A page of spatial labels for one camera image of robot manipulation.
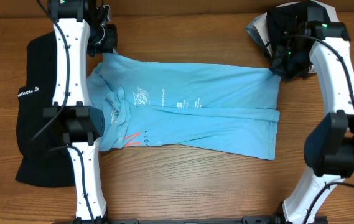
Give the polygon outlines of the light blue t-shirt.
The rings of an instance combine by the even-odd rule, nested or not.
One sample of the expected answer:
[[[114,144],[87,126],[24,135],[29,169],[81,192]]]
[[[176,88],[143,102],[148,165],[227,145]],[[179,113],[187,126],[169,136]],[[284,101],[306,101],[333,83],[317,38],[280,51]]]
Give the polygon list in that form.
[[[104,54],[87,80],[100,149],[180,144],[273,160],[281,79],[266,68]]]

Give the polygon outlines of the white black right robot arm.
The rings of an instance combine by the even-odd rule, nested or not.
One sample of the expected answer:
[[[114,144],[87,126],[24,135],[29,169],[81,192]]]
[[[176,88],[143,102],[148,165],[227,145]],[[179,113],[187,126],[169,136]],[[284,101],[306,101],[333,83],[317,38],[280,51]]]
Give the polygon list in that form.
[[[266,24],[272,72],[292,80],[314,67],[324,102],[324,118],[305,140],[305,172],[272,222],[326,223],[317,211],[354,173],[351,38],[344,23],[313,1],[269,9]]]

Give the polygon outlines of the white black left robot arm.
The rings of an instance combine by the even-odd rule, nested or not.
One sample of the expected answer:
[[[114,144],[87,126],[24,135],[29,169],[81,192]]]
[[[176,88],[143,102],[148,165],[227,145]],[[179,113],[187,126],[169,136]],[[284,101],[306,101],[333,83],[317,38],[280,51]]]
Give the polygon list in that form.
[[[74,223],[109,223],[101,189],[99,144],[105,118],[90,100],[87,87],[87,58],[111,53],[117,48],[111,8],[96,1],[49,1],[44,12],[54,24],[57,71],[52,104],[44,108],[45,130],[62,144],[72,160],[77,208]]]

